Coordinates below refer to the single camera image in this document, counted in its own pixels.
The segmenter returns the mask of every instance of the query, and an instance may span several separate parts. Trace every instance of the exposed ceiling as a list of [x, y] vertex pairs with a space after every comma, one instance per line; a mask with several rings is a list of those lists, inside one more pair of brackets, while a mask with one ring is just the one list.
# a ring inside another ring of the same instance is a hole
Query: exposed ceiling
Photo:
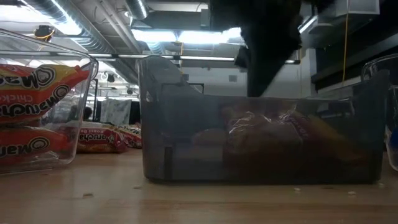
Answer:
[[[64, 6], [64, 4], [72, 6], [69, 9], [70, 12], [73, 13], [73, 15], [78, 15], [76, 16], [76, 18], [72, 19], [85, 20], [86, 25], [88, 25], [90, 29], [88, 33], [91, 34], [91, 31], [93, 31], [95, 34], [98, 35], [98, 37], [96, 37], [96, 40], [105, 42], [105, 44], [107, 45], [106, 48], [108, 49], [107, 53], [111, 51], [111, 53], [131, 54], [137, 50], [145, 54], [150, 53], [151, 49], [148, 48], [147, 43], [137, 41], [136, 38], [132, 36], [131, 29], [134, 29], [135, 27], [166, 29], [170, 26], [174, 26], [175, 30], [200, 30], [203, 28], [203, 24], [207, 26], [206, 19], [203, 20], [203, 15], [206, 15], [205, 13], [207, 13], [208, 9], [208, 6], [206, 4], [207, 1], [204, 0], [147, 0], [150, 12], [149, 16], [143, 21], [133, 21], [132, 24], [129, 13], [127, 13], [128, 10], [125, 5], [125, 0], [51, 0], [46, 1], [46, 4], [53, 4], [54, 2], [60, 2], [60, 5], [62, 5], [62, 7]], [[342, 2], [342, 6], [344, 6], [345, 0], [339, 0], [339, 2]], [[371, 0], [366, 2], [370, 2], [369, 5], [373, 6], [373, 2], [378, 1]], [[310, 16], [312, 15], [311, 6], [304, 6], [302, 8], [301, 14], [305, 17], [305, 21], [307, 19], [310, 19]], [[335, 23], [326, 20], [326, 23], [330, 25], [328, 26], [328, 28], [330, 28], [331, 26], [341, 28], [340, 25], [343, 24], [341, 22], [343, 21], [341, 20], [341, 18], [344, 17], [344, 14], [342, 13], [339, 16], [328, 16], [328, 18], [331, 17], [332, 19], [335, 19], [333, 20]], [[32, 35], [33, 30], [38, 28], [39, 25], [53, 26], [54, 23], [53, 21], [49, 21], [48, 17], [41, 16], [32, 10], [28, 10], [28, 8], [24, 6], [0, 6], [0, 28], [19, 32], [21, 34]], [[359, 21], [358, 25], [356, 26], [359, 27], [361, 25], [362, 23], [361, 21]], [[328, 29], [330, 35], [324, 35], [325, 32], [322, 32], [322, 36], [319, 37], [317, 36], [317, 28], [323, 28], [319, 26], [319, 22], [317, 22], [312, 27], [308, 27], [307, 31], [303, 33], [303, 39], [310, 40], [313, 37], [316, 37], [316, 41], [314, 41], [314, 43], [321, 43], [325, 45], [330, 44], [333, 39], [336, 39], [336, 35], [331, 34], [338, 34], [341, 36], [341, 33], [334, 32], [334, 29]], [[61, 37], [61, 35], [63, 34], [56, 34], [52, 39], [52, 42], [71, 49], [86, 51], [87, 48], [83, 48], [81, 47], [81, 44], [77, 44], [76, 39]], [[161, 42], [161, 45], [167, 54], [184, 54], [212, 57], [234, 57], [239, 49], [239, 45], [225, 43], [176, 44], [175, 42]], [[101, 63], [101, 72], [99, 75], [102, 75], [101, 77], [105, 77], [106, 75], [114, 73], [121, 75], [120, 77], [116, 75], [120, 84], [120, 88], [118, 88], [121, 89], [121, 91], [126, 91], [126, 85], [128, 83], [121, 79], [121, 77], [129, 78], [132, 76], [136, 76], [136, 73], [134, 71], [135, 61], [132, 59], [119, 61], [121, 61], [124, 66], [124, 70], [122, 73], [120, 72], [121, 68], [119, 67], [119, 64], [105, 62]], [[182, 67], [201, 68], [235, 67], [231, 62], [209, 61], [183, 61], [180, 65]], [[136, 77], [126, 80], [132, 84], [136, 84], [137, 82]], [[99, 85], [109, 86], [109, 83], [107, 83], [105, 78], [100, 78]]]

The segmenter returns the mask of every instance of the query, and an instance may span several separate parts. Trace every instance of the red noodle package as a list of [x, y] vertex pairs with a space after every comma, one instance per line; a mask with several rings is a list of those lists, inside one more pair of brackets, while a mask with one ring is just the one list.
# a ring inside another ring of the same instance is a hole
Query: red noodle package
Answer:
[[0, 65], [0, 124], [39, 119], [88, 75], [79, 66]]
[[68, 138], [41, 128], [0, 129], [0, 166], [29, 162], [32, 156], [68, 147]]
[[121, 153], [126, 151], [126, 142], [119, 129], [110, 124], [83, 122], [77, 152]]

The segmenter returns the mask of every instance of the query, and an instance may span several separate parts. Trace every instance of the wooden table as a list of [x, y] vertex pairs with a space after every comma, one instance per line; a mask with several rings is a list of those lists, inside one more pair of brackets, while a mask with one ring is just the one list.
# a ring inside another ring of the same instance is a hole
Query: wooden table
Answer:
[[156, 185], [140, 151], [0, 177], [0, 223], [398, 223], [398, 172], [380, 184]]

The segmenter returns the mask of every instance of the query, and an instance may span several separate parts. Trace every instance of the clear plastic bin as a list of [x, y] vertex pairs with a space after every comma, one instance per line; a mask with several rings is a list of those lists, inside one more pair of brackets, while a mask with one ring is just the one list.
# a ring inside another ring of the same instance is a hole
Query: clear plastic bin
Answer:
[[0, 29], [0, 174], [74, 159], [97, 70], [87, 54]]
[[389, 75], [386, 111], [386, 149], [391, 167], [398, 171], [398, 54], [388, 55], [367, 63], [361, 79], [366, 81], [383, 71]]
[[169, 60], [139, 66], [144, 174], [265, 184], [379, 179], [388, 74], [301, 100], [208, 96]]

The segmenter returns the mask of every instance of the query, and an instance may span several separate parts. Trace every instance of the ductwork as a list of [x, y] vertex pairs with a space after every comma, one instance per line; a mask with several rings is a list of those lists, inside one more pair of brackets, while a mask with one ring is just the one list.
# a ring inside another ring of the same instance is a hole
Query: ductwork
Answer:
[[145, 0], [125, 0], [125, 2], [133, 19], [143, 20], [148, 16], [149, 9]]
[[159, 55], [166, 54], [166, 49], [164, 48], [164, 45], [161, 42], [147, 43], [147, 45], [152, 54], [159, 54]]
[[303, 45], [322, 49], [343, 40], [347, 13], [348, 32], [352, 33], [380, 15], [380, 2], [381, 0], [336, 0], [333, 7], [318, 15], [318, 19], [302, 33]]
[[[89, 53], [116, 53], [111, 44], [106, 41], [95, 26], [70, 0], [23, 0], [22, 2], [31, 9], [47, 16], [52, 25], [56, 28], [58, 26], [63, 26], [65, 28], [72, 20], [81, 29], [80, 35], [85, 36], [85, 38], [74, 39], [74, 41], [84, 47]], [[117, 59], [114, 62], [106, 63], [114, 67], [125, 81], [132, 84], [138, 83], [137, 73], [129, 67], [126, 62]]]

